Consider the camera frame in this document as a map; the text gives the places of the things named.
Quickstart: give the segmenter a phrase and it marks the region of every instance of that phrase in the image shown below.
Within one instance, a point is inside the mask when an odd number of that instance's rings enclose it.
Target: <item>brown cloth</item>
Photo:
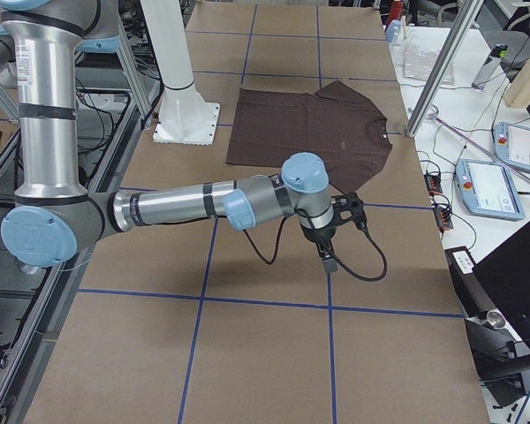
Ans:
[[[335,188],[354,192],[387,162],[386,122],[373,102],[340,81],[313,95],[241,89],[226,162],[280,167],[295,153],[312,152]]]

